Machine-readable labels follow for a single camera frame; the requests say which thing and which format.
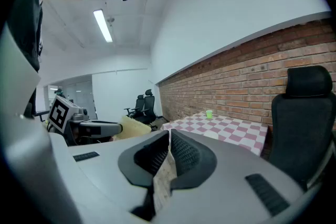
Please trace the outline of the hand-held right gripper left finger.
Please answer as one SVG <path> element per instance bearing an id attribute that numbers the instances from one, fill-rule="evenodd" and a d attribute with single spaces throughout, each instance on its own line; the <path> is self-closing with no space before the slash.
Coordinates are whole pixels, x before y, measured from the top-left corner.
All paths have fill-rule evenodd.
<path id="1" fill-rule="evenodd" d="M 66 145 L 65 139 L 50 134 L 52 152 L 69 195 L 65 208 L 53 217 L 55 223 L 146 223 L 140 209 L 152 197 L 152 174 L 134 162 L 134 154 L 163 140 L 167 131 L 83 146 Z"/>

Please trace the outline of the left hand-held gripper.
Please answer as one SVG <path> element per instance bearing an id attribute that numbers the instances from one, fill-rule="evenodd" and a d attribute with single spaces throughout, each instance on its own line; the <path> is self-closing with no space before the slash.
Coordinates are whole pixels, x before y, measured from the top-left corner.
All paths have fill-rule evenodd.
<path id="1" fill-rule="evenodd" d="M 89 120 L 85 108 L 57 95 L 48 115 L 48 121 L 66 140 L 68 145 L 77 145 L 73 130 L 78 129 L 80 136 L 91 138 L 112 137 L 123 131 L 119 123 Z"/>

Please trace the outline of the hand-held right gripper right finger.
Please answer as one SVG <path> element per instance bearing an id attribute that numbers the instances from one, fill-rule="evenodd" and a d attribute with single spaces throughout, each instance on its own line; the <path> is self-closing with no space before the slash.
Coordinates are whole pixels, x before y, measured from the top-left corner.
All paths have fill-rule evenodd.
<path id="1" fill-rule="evenodd" d="M 172 130 L 178 176 L 155 223 L 299 223 L 315 196 L 251 151 Z"/>

